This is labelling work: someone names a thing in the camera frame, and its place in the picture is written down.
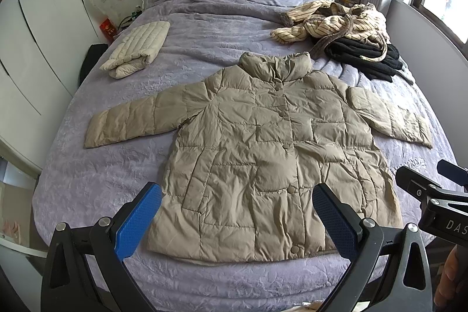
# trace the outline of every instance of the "purple blanket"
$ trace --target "purple blanket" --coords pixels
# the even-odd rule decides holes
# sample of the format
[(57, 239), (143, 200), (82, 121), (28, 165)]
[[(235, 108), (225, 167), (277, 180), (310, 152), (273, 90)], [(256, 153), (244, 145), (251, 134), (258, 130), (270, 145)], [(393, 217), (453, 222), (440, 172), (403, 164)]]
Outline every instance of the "purple blanket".
[[(151, 0), (151, 8), (124, 32), (156, 20), (170, 22), (168, 36), (155, 61), (127, 78), (115, 80), (99, 66), (121, 42), (120, 36), (78, 89), (57, 133), (33, 199), (34, 220), (45, 242), (54, 227), (67, 221), (87, 226), (113, 216), (147, 181), (160, 182), (175, 132), (136, 138), (96, 149), (84, 149), (91, 116), (122, 102), (165, 88), (192, 83), (222, 67), (236, 64), (244, 51), (285, 56), (310, 50), (311, 43), (280, 45), (269, 37), (285, 7), (312, 0)], [(393, 83), (369, 81), (355, 68), (325, 58), (316, 69), (347, 84), (372, 89), (429, 121), (434, 148), (409, 144), (374, 133), (392, 173), (407, 165), (449, 189), (455, 185), (437, 175), (440, 159), (455, 162), (434, 112), (416, 85), (395, 76)], [(405, 69), (405, 75), (411, 74)], [(416, 200), (396, 189), (405, 223), (417, 222)], [(324, 299), (345, 271), (338, 254), (274, 263), (239, 263), (213, 267), (177, 261), (145, 249), (144, 237), (125, 260), (130, 273), (156, 308), (167, 311), (280, 311), (304, 301)], [(104, 286), (96, 264), (97, 284)]]

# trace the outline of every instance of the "white wardrobe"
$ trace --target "white wardrobe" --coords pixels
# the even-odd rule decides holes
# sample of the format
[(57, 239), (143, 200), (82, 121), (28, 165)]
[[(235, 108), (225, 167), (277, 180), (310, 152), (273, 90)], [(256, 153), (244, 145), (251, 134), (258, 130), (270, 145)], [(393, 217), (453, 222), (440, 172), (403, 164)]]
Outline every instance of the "white wardrobe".
[(102, 37), (83, 0), (3, 0), (0, 21), (0, 143), (39, 173)]

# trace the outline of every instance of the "human hand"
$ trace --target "human hand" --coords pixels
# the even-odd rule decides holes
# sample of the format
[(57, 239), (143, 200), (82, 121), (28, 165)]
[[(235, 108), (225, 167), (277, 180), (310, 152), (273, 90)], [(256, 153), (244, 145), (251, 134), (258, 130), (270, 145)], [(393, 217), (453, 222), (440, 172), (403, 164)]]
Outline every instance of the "human hand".
[(437, 307), (443, 307), (447, 301), (453, 299), (457, 292), (457, 285), (454, 283), (458, 272), (457, 246), (455, 246), (447, 257), (442, 272), (441, 281), (434, 296), (434, 303)]

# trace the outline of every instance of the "silver screw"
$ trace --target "silver screw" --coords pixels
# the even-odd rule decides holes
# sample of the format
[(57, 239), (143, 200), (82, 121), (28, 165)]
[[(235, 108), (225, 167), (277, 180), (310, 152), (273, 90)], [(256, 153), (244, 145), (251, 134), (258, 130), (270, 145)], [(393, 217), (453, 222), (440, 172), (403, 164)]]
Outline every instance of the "silver screw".
[(60, 222), (57, 224), (57, 226), (55, 227), (55, 230), (57, 232), (63, 232), (66, 228), (66, 223), (65, 222)]
[(99, 226), (105, 227), (111, 224), (111, 219), (109, 217), (103, 217), (98, 221)]
[(362, 224), (367, 228), (373, 228), (375, 226), (375, 221), (372, 218), (365, 218)]
[(417, 232), (417, 226), (414, 225), (413, 223), (408, 224), (408, 229), (410, 229), (413, 233)]

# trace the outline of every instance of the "beige puffer jacket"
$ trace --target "beige puffer jacket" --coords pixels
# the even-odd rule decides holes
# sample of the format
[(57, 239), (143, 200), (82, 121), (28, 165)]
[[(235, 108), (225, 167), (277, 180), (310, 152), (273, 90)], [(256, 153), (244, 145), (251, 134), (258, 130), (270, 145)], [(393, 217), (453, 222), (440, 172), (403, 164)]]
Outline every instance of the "beige puffer jacket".
[(208, 262), (280, 261), (333, 249), (311, 200), (325, 182), (362, 217), (401, 226), (371, 128), (431, 147), (420, 116), (312, 70), (308, 53), (239, 65), (93, 117), (86, 147), (180, 127), (148, 248)]

